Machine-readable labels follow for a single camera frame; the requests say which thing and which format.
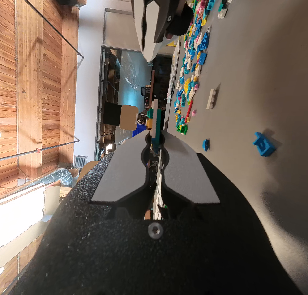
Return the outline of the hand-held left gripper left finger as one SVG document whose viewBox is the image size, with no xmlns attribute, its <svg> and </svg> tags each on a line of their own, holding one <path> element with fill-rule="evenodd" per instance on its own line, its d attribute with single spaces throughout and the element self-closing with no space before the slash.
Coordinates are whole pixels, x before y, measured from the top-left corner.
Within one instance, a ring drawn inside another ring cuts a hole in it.
<svg viewBox="0 0 308 295">
<path fill-rule="evenodd" d="M 119 204 L 148 188 L 150 141 L 150 131 L 144 130 L 117 147 L 92 196 L 92 203 Z"/>
</svg>

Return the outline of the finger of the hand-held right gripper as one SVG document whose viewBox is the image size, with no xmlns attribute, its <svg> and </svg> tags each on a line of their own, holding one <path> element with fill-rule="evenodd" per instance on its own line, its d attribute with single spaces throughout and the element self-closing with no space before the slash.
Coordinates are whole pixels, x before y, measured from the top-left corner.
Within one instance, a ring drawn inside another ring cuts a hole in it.
<svg viewBox="0 0 308 295">
<path fill-rule="evenodd" d="M 140 50 L 147 62 L 151 62 L 159 52 L 163 43 L 154 43 L 154 35 L 159 6 L 155 0 L 131 0 L 133 18 Z"/>
<path fill-rule="evenodd" d="M 171 24 L 179 0 L 155 0 L 159 6 L 154 43 L 161 43 L 165 37 L 166 29 Z"/>
</svg>

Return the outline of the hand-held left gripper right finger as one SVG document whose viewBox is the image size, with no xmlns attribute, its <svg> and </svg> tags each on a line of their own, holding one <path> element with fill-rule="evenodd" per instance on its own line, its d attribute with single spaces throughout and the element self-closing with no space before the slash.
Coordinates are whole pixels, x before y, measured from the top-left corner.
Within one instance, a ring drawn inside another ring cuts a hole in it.
<svg viewBox="0 0 308 295">
<path fill-rule="evenodd" d="M 196 152 L 187 143 L 162 131 L 162 188 L 195 205 L 219 204 L 220 200 Z"/>
</svg>

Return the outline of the teal white yellow brick assembly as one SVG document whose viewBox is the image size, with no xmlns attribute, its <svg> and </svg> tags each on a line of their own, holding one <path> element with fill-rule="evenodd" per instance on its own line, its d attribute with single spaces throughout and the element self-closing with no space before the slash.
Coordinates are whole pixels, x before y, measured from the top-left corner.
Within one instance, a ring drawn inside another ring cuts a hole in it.
<svg viewBox="0 0 308 295">
<path fill-rule="evenodd" d="M 161 109 L 158 108 L 158 99 L 152 102 L 152 108 L 147 111 L 147 129 L 150 130 L 152 150 L 158 154 L 160 146 L 160 122 L 161 122 Z"/>
</svg>

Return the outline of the grey desk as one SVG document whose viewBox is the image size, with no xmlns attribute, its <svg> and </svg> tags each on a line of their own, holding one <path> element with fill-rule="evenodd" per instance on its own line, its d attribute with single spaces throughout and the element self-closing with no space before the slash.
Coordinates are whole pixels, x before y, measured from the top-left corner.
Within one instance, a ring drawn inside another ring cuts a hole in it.
<svg viewBox="0 0 308 295">
<path fill-rule="evenodd" d="M 168 132 L 202 153 L 243 193 L 285 270 L 307 294 L 307 0 L 233 0 L 223 19 L 217 0 L 207 58 L 187 135 Z M 210 90 L 215 105 L 206 109 Z M 277 148 L 260 156 L 264 134 Z M 208 151 L 202 143 L 209 139 Z"/>
</svg>

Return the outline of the pile of colourful toy bricks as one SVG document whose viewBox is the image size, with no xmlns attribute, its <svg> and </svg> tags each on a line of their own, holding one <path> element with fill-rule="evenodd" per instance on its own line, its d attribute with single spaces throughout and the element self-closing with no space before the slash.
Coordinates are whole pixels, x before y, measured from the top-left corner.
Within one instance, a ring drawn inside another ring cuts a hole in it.
<svg viewBox="0 0 308 295">
<path fill-rule="evenodd" d="M 184 35 L 183 47 L 185 50 L 180 69 L 179 80 L 176 85 L 176 98 L 174 102 L 174 113 L 176 120 L 176 131 L 179 126 L 186 124 L 189 101 L 194 99 L 199 88 L 199 75 L 207 58 L 210 31 L 209 27 L 205 31 L 205 26 L 210 12 L 213 10 L 217 0 L 192 0 L 189 6 L 193 9 L 194 17 L 187 33 Z"/>
</svg>

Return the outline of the metal vent grille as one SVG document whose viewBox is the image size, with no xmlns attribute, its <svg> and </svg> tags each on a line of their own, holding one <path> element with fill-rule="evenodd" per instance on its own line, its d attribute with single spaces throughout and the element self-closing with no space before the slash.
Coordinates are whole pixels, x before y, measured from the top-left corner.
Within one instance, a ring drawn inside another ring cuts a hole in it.
<svg viewBox="0 0 308 295">
<path fill-rule="evenodd" d="M 73 168 L 82 169 L 87 164 L 87 156 L 74 155 Z"/>
</svg>

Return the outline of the chair with wooden back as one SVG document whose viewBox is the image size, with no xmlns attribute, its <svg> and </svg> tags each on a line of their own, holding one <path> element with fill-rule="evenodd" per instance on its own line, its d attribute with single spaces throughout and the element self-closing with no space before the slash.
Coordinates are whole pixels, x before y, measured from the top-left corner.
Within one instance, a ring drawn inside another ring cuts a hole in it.
<svg viewBox="0 0 308 295">
<path fill-rule="evenodd" d="M 123 130 L 134 131 L 137 128 L 138 107 L 124 104 L 121 106 L 119 127 Z"/>
</svg>

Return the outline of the white printed sheet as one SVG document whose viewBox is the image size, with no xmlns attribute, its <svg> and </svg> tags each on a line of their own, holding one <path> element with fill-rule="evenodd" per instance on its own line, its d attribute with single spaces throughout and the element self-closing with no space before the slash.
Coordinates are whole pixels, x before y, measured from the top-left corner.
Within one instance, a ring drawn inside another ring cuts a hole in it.
<svg viewBox="0 0 308 295">
<path fill-rule="evenodd" d="M 172 55 L 171 73 L 170 73 L 169 86 L 168 86 L 168 92 L 167 92 L 167 97 L 166 97 L 167 104 L 171 102 L 172 95 L 174 92 L 176 72 L 177 72 L 178 59 L 179 59 L 179 50 L 180 50 L 180 40 L 177 41 L 175 51 Z"/>
</svg>

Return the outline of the black panel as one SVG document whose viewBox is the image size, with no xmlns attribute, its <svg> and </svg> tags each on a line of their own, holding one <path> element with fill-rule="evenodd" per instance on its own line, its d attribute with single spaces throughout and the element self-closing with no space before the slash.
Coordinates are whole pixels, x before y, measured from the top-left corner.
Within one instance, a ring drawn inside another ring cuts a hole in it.
<svg viewBox="0 0 308 295">
<path fill-rule="evenodd" d="M 107 125 L 119 126 L 122 105 L 105 101 L 103 108 L 102 123 Z"/>
</svg>

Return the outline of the red long toy brick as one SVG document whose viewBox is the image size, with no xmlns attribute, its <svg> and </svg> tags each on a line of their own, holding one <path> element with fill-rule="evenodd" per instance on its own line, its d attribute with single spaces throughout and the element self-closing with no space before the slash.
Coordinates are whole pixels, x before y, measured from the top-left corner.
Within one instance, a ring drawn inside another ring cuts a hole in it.
<svg viewBox="0 0 308 295">
<path fill-rule="evenodd" d="M 185 123 L 188 122 L 188 118 L 190 117 L 190 112 L 191 112 L 192 105 L 193 105 L 193 100 L 190 100 L 189 101 L 188 110 L 187 110 L 187 114 L 186 114 L 186 117 L 185 117 Z"/>
</svg>

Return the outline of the white long toy brick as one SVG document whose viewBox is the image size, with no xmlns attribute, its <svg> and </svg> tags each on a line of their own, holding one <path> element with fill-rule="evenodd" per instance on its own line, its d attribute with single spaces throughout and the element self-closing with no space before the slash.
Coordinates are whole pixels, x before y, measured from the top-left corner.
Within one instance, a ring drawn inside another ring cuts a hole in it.
<svg viewBox="0 0 308 295">
<path fill-rule="evenodd" d="M 209 99 L 207 102 L 207 106 L 206 109 L 212 109 L 215 105 L 215 99 L 216 99 L 216 89 L 211 89 L 210 90 L 210 95 L 209 95 Z"/>
</svg>

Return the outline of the blue square toy brick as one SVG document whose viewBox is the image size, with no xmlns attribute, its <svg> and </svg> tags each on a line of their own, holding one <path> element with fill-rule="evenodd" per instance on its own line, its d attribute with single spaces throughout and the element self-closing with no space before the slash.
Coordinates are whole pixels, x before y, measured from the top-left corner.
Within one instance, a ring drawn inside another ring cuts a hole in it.
<svg viewBox="0 0 308 295">
<path fill-rule="evenodd" d="M 277 148 L 264 134 L 255 132 L 255 136 L 256 139 L 253 142 L 253 145 L 256 146 L 260 156 L 269 157 L 276 151 Z"/>
</svg>

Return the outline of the metal rod with red tie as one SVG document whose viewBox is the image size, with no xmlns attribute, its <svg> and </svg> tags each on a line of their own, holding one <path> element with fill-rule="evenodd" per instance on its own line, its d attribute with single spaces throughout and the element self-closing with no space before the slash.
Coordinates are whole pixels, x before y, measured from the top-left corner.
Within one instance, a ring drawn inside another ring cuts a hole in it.
<svg viewBox="0 0 308 295">
<path fill-rule="evenodd" d="M 12 158 L 19 158 L 21 156 L 34 154 L 34 153 L 39 154 L 42 151 L 47 151 L 47 150 L 50 150 L 50 149 L 59 148 L 59 147 L 62 147 L 62 146 L 66 146 L 66 145 L 70 145 L 70 144 L 74 144 L 74 143 L 78 143 L 78 142 L 80 142 L 80 140 L 76 138 L 76 140 L 71 141 L 71 142 L 62 143 L 62 144 L 58 144 L 58 145 L 51 146 L 51 147 L 36 148 L 35 150 L 32 150 L 32 151 L 27 151 L 27 152 L 18 153 L 18 154 L 15 154 L 15 155 L 5 156 L 5 157 L 0 158 L 0 161 L 5 161 L 5 160 L 8 160 L 8 159 L 12 159 Z"/>
</svg>

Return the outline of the thin black metal rod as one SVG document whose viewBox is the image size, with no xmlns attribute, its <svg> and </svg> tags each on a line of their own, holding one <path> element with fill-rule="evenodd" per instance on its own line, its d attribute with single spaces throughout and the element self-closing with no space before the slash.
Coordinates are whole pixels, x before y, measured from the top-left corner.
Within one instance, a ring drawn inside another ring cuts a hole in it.
<svg viewBox="0 0 308 295">
<path fill-rule="evenodd" d="M 72 49 L 78 56 L 84 59 L 84 56 L 78 51 L 78 49 L 76 49 L 29 0 L 23 0 L 23 1 L 27 3 L 66 43 L 68 43 L 68 45 L 72 47 Z"/>
</svg>

